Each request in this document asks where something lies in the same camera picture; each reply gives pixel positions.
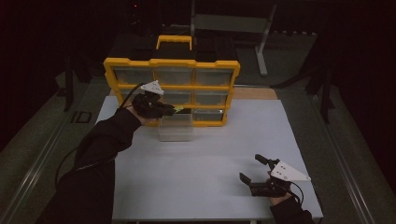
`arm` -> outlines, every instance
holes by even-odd
[[[111,223],[115,183],[111,158],[131,146],[134,131],[144,122],[132,107],[99,121],[78,146],[74,168],[104,163],[62,178],[36,223]]]
[[[270,201],[276,224],[314,224],[311,213],[303,210],[290,194]]]

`floor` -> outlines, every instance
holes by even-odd
[[[269,87],[296,75],[315,38],[272,34],[264,49],[268,77],[260,75],[254,49],[239,46],[242,69],[235,84]],[[395,195],[337,88],[332,87],[334,108],[326,124],[318,112],[319,95],[304,91],[307,80],[275,91],[313,179],[324,214],[321,223],[396,223]],[[90,84],[75,81],[75,102],[68,112],[64,98],[54,95],[1,152],[0,223],[35,222],[54,193],[54,174],[62,158],[92,128],[109,92],[102,77]],[[76,122],[76,111],[92,113],[90,122]],[[61,174],[70,165],[66,160]]]

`clear plastic drawer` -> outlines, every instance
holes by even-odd
[[[192,135],[191,109],[184,109],[170,117],[162,117],[158,124],[158,133],[164,142],[191,141]]]
[[[194,91],[196,105],[225,105],[227,91]]]
[[[191,85],[192,68],[189,67],[157,67],[155,77],[161,85]]]
[[[192,118],[196,121],[222,121],[224,110],[220,109],[194,109]]]
[[[126,90],[126,89],[121,89],[120,90],[120,94],[122,96],[122,99],[125,99],[126,96],[129,94],[131,90]],[[132,102],[132,100],[134,99],[134,97],[139,94],[139,93],[145,93],[145,91],[143,91],[142,89],[137,89],[134,91],[134,93],[132,93],[131,97],[129,98],[129,101]]]
[[[195,84],[202,86],[228,86],[233,76],[233,69],[197,68]]]
[[[113,71],[120,84],[139,84],[154,81],[152,69],[147,67],[114,66]]]
[[[190,105],[192,91],[165,91],[163,102],[169,105]]]

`cable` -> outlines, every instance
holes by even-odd
[[[64,164],[64,161],[74,152],[78,149],[78,147],[73,148],[71,151],[69,151],[64,158],[62,159],[61,163],[58,166],[58,169],[56,169],[56,173],[55,173],[55,188],[58,188],[59,185],[59,180],[58,180],[58,175],[59,172],[61,171],[62,165]]]
[[[304,193],[303,193],[303,190],[302,190],[298,185],[296,185],[294,182],[290,182],[290,183],[293,184],[295,187],[297,187],[297,188],[300,190],[301,195],[302,195],[302,199],[301,199],[301,203],[300,203],[300,204],[303,204],[303,202],[304,202]]]
[[[131,97],[131,95],[134,93],[134,91],[137,90],[137,88],[145,85],[146,83],[139,83],[136,86],[134,86],[128,93],[128,95],[126,95],[125,99],[123,100],[122,104],[120,105],[119,109],[122,109],[123,106],[125,105],[125,103],[128,101],[128,99]]]
[[[289,193],[289,194],[291,194],[291,196],[293,196],[296,200],[297,200],[297,203],[299,204],[299,205],[301,205],[302,204],[302,202],[301,202],[301,200],[300,200],[300,197],[299,196],[297,196],[297,194],[295,194],[295,193],[293,193],[291,190],[287,190],[287,192]]]
[[[137,90],[137,88],[143,86],[144,84],[145,84],[145,83],[140,83],[140,84],[134,86],[134,87],[131,89],[131,91],[128,93],[128,95],[125,97],[125,99],[123,100],[123,102],[122,102],[122,104],[120,105],[120,107],[118,108],[118,110],[122,109],[123,106],[125,105],[125,103],[128,101],[128,99],[131,97],[131,95]],[[90,169],[90,168],[92,168],[92,167],[96,167],[96,166],[99,166],[99,165],[102,165],[102,164],[106,164],[106,163],[108,163],[108,162],[110,162],[110,161],[113,161],[113,160],[116,158],[116,156],[113,155],[113,156],[111,156],[110,158],[105,158],[104,160],[96,161],[96,162],[93,162],[93,163],[91,163],[91,164],[88,164],[88,165],[85,165],[85,166],[82,166],[82,167],[78,167],[78,168],[76,168],[76,169],[72,169],[72,170],[70,170],[69,172],[67,172],[65,175],[63,175],[63,176],[61,177],[61,179],[58,179],[58,178],[59,178],[59,173],[60,173],[60,171],[61,171],[62,165],[64,164],[64,161],[66,161],[66,159],[67,159],[73,152],[75,152],[77,149],[78,149],[78,147],[75,147],[75,148],[73,148],[71,151],[69,151],[69,152],[64,156],[64,158],[62,159],[61,163],[59,164],[59,166],[58,166],[58,168],[57,168],[57,170],[56,170],[56,173],[55,173],[55,188],[56,188],[56,189],[58,188],[59,182],[60,182],[60,180],[61,180],[62,178],[68,177],[68,176],[70,176],[70,175],[73,175],[73,174],[75,174],[75,173],[81,172],[81,171],[86,170],[86,169]]]

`white table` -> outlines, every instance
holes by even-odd
[[[98,120],[118,106],[107,96]],[[239,173],[253,182],[269,176],[254,159],[280,159],[306,171],[283,105],[278,100],[233,100],[224,127],[194,128],[191,142],[161,142],[155,127],[141,127],[116,160],[115,220],[258,220],[272,218],[269,200],[252,197]],[[323,217],[311,182],[303,209]]]

